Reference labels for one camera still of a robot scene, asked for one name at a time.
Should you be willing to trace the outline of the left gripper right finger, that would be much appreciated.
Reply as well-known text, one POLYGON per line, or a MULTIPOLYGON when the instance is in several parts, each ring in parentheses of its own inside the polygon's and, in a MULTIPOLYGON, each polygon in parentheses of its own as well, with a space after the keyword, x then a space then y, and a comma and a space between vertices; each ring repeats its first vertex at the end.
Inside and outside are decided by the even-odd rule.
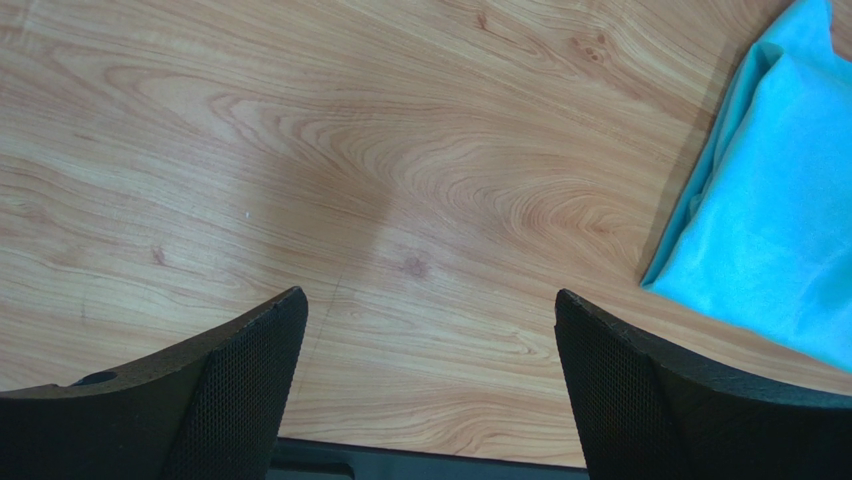
POLYGON ((555 338, 593 479, 847 479, 851 400, 717 362, 561 290, 555 338))

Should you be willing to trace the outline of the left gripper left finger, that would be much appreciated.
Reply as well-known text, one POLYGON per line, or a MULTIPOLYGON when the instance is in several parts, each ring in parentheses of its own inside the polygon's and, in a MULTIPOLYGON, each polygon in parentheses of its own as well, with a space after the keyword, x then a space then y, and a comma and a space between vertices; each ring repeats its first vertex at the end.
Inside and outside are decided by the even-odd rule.
POLYGON ((261 479, 308 319, 294 287, 211 330, 1 395, 5 479, 261 479))

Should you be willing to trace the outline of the mint green t shirt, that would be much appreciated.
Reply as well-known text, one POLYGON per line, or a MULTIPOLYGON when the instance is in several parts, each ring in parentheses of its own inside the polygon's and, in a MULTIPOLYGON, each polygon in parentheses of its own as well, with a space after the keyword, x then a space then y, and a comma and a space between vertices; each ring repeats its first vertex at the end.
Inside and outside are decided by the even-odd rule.
POLYGON ((642 287, 851 367, 851 64, 792 3, 736 70, 642 287))

